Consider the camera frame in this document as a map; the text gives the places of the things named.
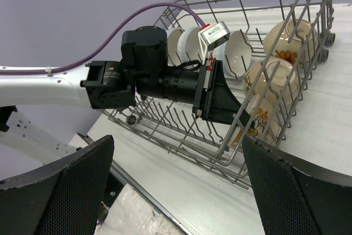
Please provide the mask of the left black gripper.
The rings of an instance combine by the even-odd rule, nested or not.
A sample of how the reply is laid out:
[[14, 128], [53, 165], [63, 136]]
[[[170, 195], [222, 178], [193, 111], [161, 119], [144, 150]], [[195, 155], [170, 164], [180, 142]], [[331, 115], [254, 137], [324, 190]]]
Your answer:
[[233, 115], [239, 113], [239, 120], [245, 126], [250, 120], [250, 115], [246, 110], [240, 111], [241, 106], [242, 104], [234, 96], [226, 82], [222, 61], [212, 57], [205, 58], [203, 64], [200, 65], [195, 87], [192, 106], [195, 118], [231, 125], [234, 121]]

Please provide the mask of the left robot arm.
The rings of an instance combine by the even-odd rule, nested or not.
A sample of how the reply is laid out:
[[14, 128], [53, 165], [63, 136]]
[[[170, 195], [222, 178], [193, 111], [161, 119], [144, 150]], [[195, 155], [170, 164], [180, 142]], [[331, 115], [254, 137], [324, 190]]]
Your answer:
[[121, 61], [91, 61], [59, 68], [1, 70], [1, 131], [19, 105], [75, 105], [95, 110], [135, 106], [135, 96], [155, 97], [192, 105], [197, 118], [232, 124], [249, 114], [231, 93], [222, 62], [206, 57], [171, 67], [167, 63], [167, 33], [144, 26], [126, 31]]

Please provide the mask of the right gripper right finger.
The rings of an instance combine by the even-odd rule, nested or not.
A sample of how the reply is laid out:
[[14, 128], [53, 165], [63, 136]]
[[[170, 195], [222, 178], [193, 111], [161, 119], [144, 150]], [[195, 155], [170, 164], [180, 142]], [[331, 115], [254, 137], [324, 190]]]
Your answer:
[[242, 148], [265, 234], [351, 234], [351, 176], [248, 134]]

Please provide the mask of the beige floral bowl front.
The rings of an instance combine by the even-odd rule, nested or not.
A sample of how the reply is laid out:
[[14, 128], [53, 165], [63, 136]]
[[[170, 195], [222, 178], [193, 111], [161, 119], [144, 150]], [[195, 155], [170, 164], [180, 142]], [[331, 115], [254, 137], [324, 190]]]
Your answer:
[[269, 124], [269, 128], [262, 139], [268, 144], [273, 144], [276, 137], [281, 132], [278, 116], [273, 114], [273, 105], [264, 97], [260, 101], [260, 95], [251, 95], [249, 104], [246, 108], [250, 116], [254, 116], [254, 126], [248, 129], [248, 133], [256, 138], [263, 135], [265, 127]]

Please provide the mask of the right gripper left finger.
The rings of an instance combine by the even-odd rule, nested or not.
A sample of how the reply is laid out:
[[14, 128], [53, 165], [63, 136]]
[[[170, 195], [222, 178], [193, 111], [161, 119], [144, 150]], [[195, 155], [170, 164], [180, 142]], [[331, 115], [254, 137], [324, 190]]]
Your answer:
[[1, 234], [94, 234], [114, 153], [110, 135], [1, 181]]

